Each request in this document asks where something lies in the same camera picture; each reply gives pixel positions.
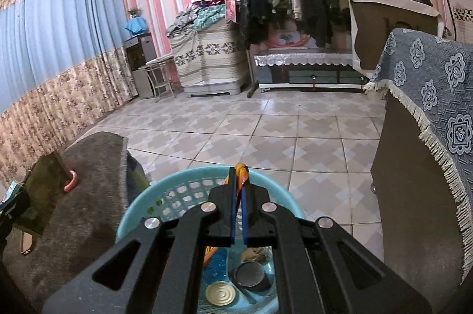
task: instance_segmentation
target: black cable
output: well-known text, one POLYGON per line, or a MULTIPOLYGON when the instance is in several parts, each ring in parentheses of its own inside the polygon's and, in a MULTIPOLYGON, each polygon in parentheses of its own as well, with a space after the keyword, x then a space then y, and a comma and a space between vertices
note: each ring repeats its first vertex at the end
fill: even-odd
POLYGON ((450 16, 452 17, 452 23, 453 23, 453 40, 456 41, 456 25, 455 25, 455 17, 453 17, 453 11, 452 7, 450 6, 450 0, 446 0, 446 3, 448 4, 448 9, 450 10, 450 16))

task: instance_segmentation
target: diamond tile pattern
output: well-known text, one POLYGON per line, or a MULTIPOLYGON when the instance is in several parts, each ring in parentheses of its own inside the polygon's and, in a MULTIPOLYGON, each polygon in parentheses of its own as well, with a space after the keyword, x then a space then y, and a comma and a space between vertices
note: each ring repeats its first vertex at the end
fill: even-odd
POLYGON ((370 169, 385 103, 364 94, 268 91, 215 97, 135 99, 77 140, 98 131, 128 137, 149 180, 188 167, 238 161, 296 198, 308 219, 330 216, 383 258, 370 169))

